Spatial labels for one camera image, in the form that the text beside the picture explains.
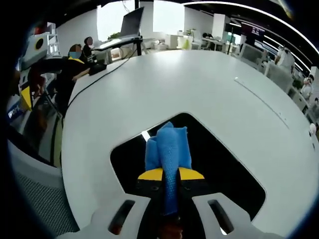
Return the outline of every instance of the office chair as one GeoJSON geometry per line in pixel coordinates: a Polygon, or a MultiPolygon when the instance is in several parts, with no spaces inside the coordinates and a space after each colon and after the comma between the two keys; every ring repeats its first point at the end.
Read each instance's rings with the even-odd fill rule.
{"type": "Polygon", "coordinates": [[[273,62],[268,63],[265,76],[272,80],[278,87],[280,87],[286,94],[293,85],[294,79],[291,74],[288,74],[273,62]]]}
{"type": "Polygon", "coordinates": [[[16,180],[52,236],[79,230],[68,205],[59,168],[44,164],[8,140],[16,180]]]}
{"type": "Polygon", "coordinates": [[[209,49],[209,42],[203,43],[202,34],[197,30],[191,30],[191,34],[193,36],[193,42],[191,43],[192,49],[197,50],[208,50],[209,49]]]}

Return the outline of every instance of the blue cloth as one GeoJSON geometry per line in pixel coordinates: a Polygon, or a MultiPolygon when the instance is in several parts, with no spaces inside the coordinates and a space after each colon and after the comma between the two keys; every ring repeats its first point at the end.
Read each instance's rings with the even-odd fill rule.
{"type": "Polygon", "coordinates": [[[148,139],[145,152],[146,171],[163,168],[165,172],[164,214],[177,212],[178,167],[191,169],[191,157],[187,141],[187,127],[174,128],[171,122],[148,139]]]}

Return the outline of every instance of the white pillar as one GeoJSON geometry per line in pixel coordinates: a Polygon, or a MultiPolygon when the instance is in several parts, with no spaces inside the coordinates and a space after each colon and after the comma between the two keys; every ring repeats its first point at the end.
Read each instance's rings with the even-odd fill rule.
{"type": "Polygon", "coordinates": [[[230,18],[224,14],[214,14],[212,36],[226,40],[227,34],[224,33],[226,23],[230,23],[230,18]]]}
{"type": "Polygon", "coordinates": [[[240,37],[240,44],[239,45],[244,44],[246,42],[246,39],[247,39],[247,36],[242,34],[240,37]]]}
{"type": "Polygon", "coordinates": [[[152,1],[141,1],[140,7],[144,7],[143,17],[141,21],[141,35],[143,38],[154,37],[153,33],[153,11],[154,2],[152,1]]]}

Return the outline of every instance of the computer monitor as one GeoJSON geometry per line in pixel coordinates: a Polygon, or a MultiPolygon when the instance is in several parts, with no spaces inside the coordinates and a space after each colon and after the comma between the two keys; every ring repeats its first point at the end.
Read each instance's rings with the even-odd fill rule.
{"type": "Polygon", "coordinates": [[[140,7],[123,17],[120,37],[139,34],[143,11],[144,7],[140,7]]]}

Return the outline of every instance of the laptop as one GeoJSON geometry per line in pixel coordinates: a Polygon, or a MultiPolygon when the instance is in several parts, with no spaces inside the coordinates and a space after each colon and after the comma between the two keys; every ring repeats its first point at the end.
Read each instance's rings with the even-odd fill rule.
{"type": "Polygon", "coordinates": [[[112,47],[123,41],[130,41],[135,38],[139,38],[141,20],[143,15],[144,7],[135,9],[134,11],[129,12],[123,17],[122,27],[120,36],[117,39],[112,39],[102,44],[96,50],[103,50],[105,48],[112,47]]]}

